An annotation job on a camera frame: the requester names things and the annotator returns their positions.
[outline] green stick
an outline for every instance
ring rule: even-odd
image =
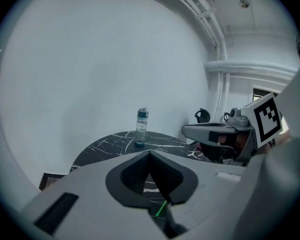
[[[163,205],[161,205],[160,210],[155,214],[155,216],[157,216],[157,217],[159,216],[161,210],[164,208],[164,206],[166,205],[166,203],[167,203],[167,200],[164,201]]]

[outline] black marble table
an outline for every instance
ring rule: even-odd
[[[191,146],[175,137],[162,133],[147,131],[143,147],[135,146],[135,131],[124,131],[103,137],[92,143],[81,152],[74,161],[70,172],[85,165],[101,162],[118,156],[136,153],[146,150],[157,150],[167,152],[176,156],[197,160],[200,162],[210,162],[199,150],[197,146]],[[154,211],[159,211],[165,199],[149,175],[146,179],[143,196],[148,198],[154,206]],[[150,214],[154,221],[163,227],[166,209],[163,208],[159,216]]]

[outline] table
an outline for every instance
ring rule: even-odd
[[[162,133],[147,131],[144,146],[135,146],[135,131],[124,131],[103,137],[88,147],[86,147],[74,161],[70,172],[85,165],[101,162],[118,156],[136,153],[146,150],[157,150],[167,152],[176,156],[197,160],[200,162],[210,162],[199,150],[197,146],[191,146],[175,137]],[[156,184],[149,175],[146,179],[143,196],[150,199],[155,207],[154,211],[158,211],[165,199],[159,192]],[[161,228],[164,226],[166,209],[160,212],[150,214],[153,220]]]

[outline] ceiling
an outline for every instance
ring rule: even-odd
[[[223,32],[231,34],[263,34],[296,39],[297,28],[289,12],[279,0],[248,0],[241,8],[240,0],[211,0]]]

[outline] clear plastic bottle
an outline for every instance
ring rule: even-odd
[[[136,146],[142,147],[145,145],[148,115],[149,112],[146,107],[138,110],[134,140]]]

